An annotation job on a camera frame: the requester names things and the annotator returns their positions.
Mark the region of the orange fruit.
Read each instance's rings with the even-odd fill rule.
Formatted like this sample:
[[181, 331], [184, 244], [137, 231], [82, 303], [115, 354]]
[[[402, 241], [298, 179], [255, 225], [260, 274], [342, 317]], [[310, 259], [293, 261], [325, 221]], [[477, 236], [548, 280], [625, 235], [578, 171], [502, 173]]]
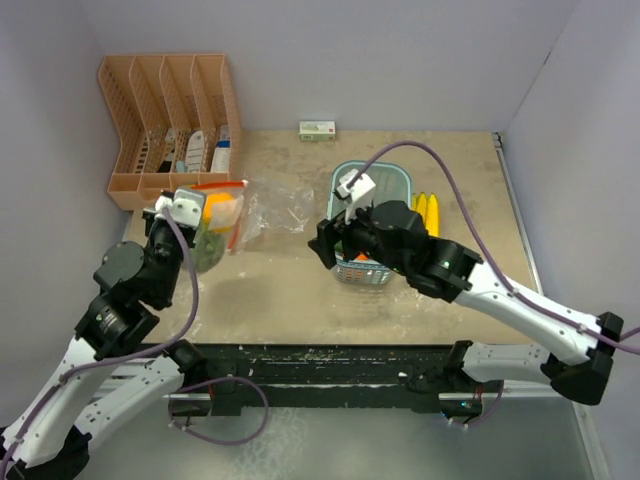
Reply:
[[225, 232], [230, 230], [239, 218], [242, 198], [228, 192], [207, 195], [202, 221], [208, 230]]

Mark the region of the yellow banana bunch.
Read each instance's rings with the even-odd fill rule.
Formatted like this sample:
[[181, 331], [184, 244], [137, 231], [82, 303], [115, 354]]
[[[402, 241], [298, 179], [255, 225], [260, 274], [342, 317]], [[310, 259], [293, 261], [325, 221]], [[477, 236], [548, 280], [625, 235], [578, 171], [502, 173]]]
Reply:
[[422, 217], [427, 232], [432, 237], [440, 236], [440, 208], [437, 196], [425, 192], [412, 195], [411, 208]]

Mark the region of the clear zip bag orange zipper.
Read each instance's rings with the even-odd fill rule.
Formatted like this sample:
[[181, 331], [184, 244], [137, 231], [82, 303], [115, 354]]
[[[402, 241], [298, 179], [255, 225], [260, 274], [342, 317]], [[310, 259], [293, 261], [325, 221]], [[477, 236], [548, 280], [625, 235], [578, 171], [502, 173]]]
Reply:
[[200, 226], [190, 249], [198, 274], [213, 269], [237, 243], [247, 180], [192, 185], [206, 195]]

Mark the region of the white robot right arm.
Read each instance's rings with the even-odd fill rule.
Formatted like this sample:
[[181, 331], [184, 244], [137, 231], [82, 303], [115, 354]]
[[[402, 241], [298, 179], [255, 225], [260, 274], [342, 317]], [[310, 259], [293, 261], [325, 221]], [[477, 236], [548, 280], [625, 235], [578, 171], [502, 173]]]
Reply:
[[345, 213], [324, 219], [308, 245], [328, 269], [338, 252], [347, 259], [364, 254], [420, 294], [488, 315], [529, 338], [522, 345], [456, 342], [444, 369], [452, 389], [525, 381], [580, 404], [601, 402], [623, 326], [615, 314], [585, 314], [500, 278], [476, 252], [431, 236], [402, 201], [359, 209], [353, 219]]

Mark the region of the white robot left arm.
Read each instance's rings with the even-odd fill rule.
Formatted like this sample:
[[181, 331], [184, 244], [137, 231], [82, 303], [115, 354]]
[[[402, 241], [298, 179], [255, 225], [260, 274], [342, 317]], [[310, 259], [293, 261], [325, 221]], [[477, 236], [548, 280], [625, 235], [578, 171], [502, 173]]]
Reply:
[[194, 392], [204, 365], [175, 335], [140, 346], [171, 306], [181, 269], [196, 274], [189, 249], [199, 227], [168, 208], [145, 211], [146, 242], [113, 245], [94, 273], [98, 295], [75, 327], [45, 386], [1, 431], [1, 476], [73, 479], [100, 440], [176, 388]]

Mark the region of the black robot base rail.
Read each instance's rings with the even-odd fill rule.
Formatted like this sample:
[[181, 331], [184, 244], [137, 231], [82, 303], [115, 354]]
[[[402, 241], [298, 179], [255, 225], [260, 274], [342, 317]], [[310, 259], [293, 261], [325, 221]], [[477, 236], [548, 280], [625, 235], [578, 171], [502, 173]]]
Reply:
[[457, 363], [452, 345], [192, 344], [166, 349], [184, 385], [171, 400], [181, 416], [207, 411], [238, 416], [245, 408], [409, 409], [454, 412], [455, 401], [481, 410], [480, 396], [498, 392]]

